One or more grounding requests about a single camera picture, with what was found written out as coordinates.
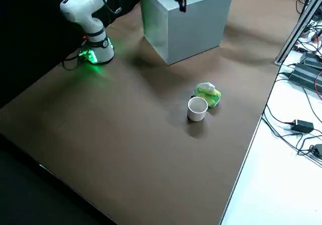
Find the green led light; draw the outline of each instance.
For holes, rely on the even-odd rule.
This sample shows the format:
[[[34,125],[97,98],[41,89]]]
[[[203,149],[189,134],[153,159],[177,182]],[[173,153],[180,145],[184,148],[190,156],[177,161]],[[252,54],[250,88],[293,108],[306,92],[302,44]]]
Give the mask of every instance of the green led light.
[[[89,50],[89,54],[87,56],[87,59],[91,62],[91,63],[96,63],[97,62],[97,58],[94,54],[94,52],[92,50]]]
[[[81,51],[78,55],[79,56],[84,56],[92,64],[95,64],[97,62],[97,58],[95,56],[95,53],[92,50],[84,50],[84,51]]]

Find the metal frame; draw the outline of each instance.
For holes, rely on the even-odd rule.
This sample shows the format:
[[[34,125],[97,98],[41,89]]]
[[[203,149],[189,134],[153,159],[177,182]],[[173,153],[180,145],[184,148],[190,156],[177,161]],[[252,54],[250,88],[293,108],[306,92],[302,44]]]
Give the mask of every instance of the metal frame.
[[[275,58],[274,63],[277,65],[281,65],[290,51],[294,46],[297,39],[300,37],[301,33],[303,32],[304,28],[309,24],[310,20],[312,19],[315,12],[318,10],[320,5],[322,4],[322,0],[311,0],[307,8],[304,10],[303,14],[301,15],[300,19],[298,20],[295,28],[291,32],[291,35],[288,37],[285,45],[283,46],[280,53]]]

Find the power adapter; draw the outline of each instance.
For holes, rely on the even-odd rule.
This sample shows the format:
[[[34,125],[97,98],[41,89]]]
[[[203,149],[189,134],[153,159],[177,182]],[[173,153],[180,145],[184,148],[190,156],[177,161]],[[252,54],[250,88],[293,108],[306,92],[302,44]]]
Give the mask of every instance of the power adapter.
[[[311,133],[314,130],[313,123],[295,119],[292,123],[291,130],[300,133]]]
[[[322,158],[322,144],[316,144],[312,148],[313,155]]]

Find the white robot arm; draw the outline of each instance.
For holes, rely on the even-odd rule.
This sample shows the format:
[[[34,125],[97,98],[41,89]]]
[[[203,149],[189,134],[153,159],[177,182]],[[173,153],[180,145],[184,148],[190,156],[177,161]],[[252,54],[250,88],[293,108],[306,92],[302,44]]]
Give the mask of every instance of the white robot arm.
[[[60,3],[60,10],[64,16],[84,29],[87,37],[86,49],[81,55],[85,55],[92,64],[109,63],[114,56],[113,47],[102,21],[92,17],[92,13],[99,10],[106,2],[107,0],[63,0]]]

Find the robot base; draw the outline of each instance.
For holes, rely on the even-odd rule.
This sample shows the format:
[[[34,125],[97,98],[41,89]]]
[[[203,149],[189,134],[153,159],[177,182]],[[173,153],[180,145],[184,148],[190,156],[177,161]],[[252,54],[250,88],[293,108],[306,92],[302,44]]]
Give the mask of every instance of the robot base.
[[[94,47],[86,44],[78,54],[87,59],[92,65],[104,65],[112,61],[114,57],[113,45],[108,39],[106,47]]]

